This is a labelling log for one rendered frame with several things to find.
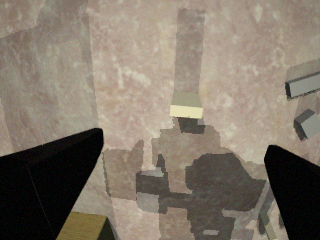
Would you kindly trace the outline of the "beige domino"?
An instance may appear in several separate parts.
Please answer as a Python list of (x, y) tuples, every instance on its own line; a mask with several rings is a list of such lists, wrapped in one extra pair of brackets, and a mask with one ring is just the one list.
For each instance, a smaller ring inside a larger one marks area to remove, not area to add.
[(203, 119), (203, 111), (204, 107), (201, 103), (200, 93), (173, 91), (169, 116)]
[(277, 240), (276, 233), (273, 231), (271, 220), (269, 220), (268, 213), (264, 211), (260, 212), (261, 221), (263, 221), (265, 233), (267, 233), (268, 240)]

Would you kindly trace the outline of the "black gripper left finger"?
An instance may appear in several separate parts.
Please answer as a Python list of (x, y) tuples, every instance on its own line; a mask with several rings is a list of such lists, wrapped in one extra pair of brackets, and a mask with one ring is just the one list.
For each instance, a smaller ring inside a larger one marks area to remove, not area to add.
[(56, 240), (103, 145), (93, 128), (0, 156), (0, 240)]

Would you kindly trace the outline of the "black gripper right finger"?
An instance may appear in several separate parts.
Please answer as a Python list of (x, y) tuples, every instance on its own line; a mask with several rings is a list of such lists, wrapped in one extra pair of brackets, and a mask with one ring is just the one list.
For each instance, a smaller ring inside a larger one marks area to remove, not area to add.
[(264, 164), (288, 239), (320, 240), (320, 167), (275, 144)]

